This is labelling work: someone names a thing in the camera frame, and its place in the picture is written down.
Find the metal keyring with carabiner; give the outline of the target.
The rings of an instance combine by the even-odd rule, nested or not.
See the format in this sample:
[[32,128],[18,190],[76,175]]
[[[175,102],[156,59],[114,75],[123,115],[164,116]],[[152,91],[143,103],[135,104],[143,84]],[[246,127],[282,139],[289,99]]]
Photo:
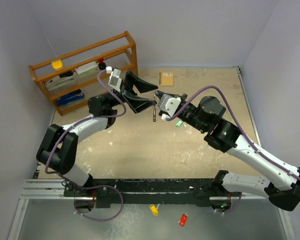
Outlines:
[[157,96],[156,96],[156,94],[153,94],[153,100],[155,101],[155,104],[153,106],[153,111],[152,111],[152,121],[155,123],[157,121]]

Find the green-capped key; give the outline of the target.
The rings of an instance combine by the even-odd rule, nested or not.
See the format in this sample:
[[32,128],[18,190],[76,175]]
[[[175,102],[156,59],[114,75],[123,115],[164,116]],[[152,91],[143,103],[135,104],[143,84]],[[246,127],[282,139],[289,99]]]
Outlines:
[[186,124],[182,121],[182,120],[179,120],[176,124],[175,124],[175,126],[177,127],[177,128],[179,128],[179,127],[181,127],[181,126],[186,126]]

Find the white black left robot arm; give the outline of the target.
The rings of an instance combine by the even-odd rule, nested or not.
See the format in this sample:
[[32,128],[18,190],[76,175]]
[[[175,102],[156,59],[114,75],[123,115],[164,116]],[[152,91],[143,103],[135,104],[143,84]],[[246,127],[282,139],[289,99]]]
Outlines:
[[78,144],[115,123],[116,118],[120,117],[115,106],[130,107],[137,114],[157,103],[138,96],[138,93],[157,90],[157,85],[140,79],[131,71],[126,72],[124,78],[120,77],[121,72],[117,68],[100,72],[101,75],[104,73],[110,74],[108,84],[111,89],[88,100],[87,117],[64,126],[50,125],[36,154],[36,160],[45,166],[46,174],[58,174],[73,182],[81,196],[91,194],[93,178],[76,164]]

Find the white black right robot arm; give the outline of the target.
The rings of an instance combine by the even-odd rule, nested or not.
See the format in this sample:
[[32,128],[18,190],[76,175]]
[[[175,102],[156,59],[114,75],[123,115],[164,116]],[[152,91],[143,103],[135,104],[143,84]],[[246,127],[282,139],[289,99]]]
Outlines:
[[216,195],[247,193],[266,198],[285,211],[296,208],[300,202],[300,167],[278,159],[253,142],[237,124],[224,119],[226,108],[216,97],[205,96],[194,106],[186,102],[186,94],[158,90],[155,96],[163,120],[176,116],[205,134],[204,140],[210,147],[243,161],[261,174],[256,177],[220,170],[212,181]]

